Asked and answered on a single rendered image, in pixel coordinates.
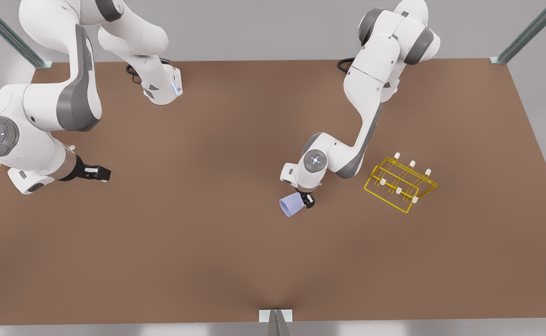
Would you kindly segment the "lavender cup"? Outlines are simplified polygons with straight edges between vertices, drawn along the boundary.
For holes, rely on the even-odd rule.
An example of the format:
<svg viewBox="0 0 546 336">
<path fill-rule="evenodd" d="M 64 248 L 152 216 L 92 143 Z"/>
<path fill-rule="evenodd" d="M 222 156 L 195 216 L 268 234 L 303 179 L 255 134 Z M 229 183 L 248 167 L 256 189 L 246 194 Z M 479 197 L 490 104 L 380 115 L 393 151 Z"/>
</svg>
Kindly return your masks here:
<svg viewBox="0 0 546 336">
<path fill-rule="evenodd" d="M 305 204 L 301 197 L 301 193 L 299 192 L 290 194 L 282 198 L 281 200 L 279 200 L 279 204 L 281 206 L 283 213 L 287 217 L 291 217 L 297 212 L 299 212 L 301 209 L 305 208 Z"/>
</svg>

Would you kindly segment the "silver frame post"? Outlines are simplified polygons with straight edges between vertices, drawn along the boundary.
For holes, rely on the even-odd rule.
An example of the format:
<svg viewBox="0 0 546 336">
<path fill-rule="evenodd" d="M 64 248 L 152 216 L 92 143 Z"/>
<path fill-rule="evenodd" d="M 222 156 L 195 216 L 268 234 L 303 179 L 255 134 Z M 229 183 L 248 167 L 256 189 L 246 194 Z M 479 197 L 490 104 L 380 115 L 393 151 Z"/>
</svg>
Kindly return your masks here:
<svg viewBox="0 0 546 336">
<path fill-rule="evenodd" d="M 6 22 L 1 19 L 1 17 L 0 36 L 32 64 L 36 70 L 50 69 L 52 67 L 53 62 L 43 60 L 8 24 L 6 24 Z"/>
<path fill-rule="evenodd" d="M 259 310 L 259 322 L 267 323 L 267 336 L 291 336 L 287 322 L 292 321 L 292 310 Z"/>
<path fill-rule="evenodd" d="M 489 57 L 491 64 L 507 64 L 513 59 L 543 28 L 546 27 L 546 7 L 536 18 L 516 37 L 506 49 L 495 57 Z"/>
</svg>

